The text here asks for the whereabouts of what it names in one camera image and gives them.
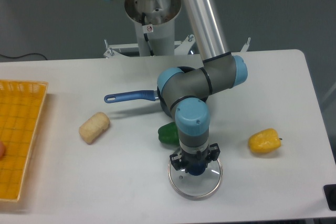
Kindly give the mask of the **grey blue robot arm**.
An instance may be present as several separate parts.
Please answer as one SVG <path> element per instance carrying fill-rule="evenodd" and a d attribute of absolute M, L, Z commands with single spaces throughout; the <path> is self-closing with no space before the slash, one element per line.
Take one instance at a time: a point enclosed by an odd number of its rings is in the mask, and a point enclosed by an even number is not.
<path fill-rule="evenodd" d="M 135 23 L 141 56 L 176 51 L 173 26 L 182 6 L 187 9 L 203 66 L 169 68 L 159 75 L 155 91 L 110 94 L 104 100 L 159 100 L 176 124 L 181 148 L 170 156 L 171 165 L 198 176 L 220 154 L 218 145 L 208 142 L 210 115 L 206 100 L 245 82 L 248 71 L 243 59 L 227 48 L 213 0 L 125 0 L 125 11 Z"/>

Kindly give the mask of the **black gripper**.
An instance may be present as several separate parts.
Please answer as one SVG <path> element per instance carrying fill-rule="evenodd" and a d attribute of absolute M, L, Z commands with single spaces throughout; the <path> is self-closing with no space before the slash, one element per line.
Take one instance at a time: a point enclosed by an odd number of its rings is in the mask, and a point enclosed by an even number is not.
<path fill-rule="evenodd" d="M 170 155 L 170 163 L 176 171 L 188 173 L 187 168 L 207 168 L 208 164 L 218 160 L 220 148 L 217 143 L 211 144 L 203 151 L 189 153 L 181 149 L 180 153 Z"/>

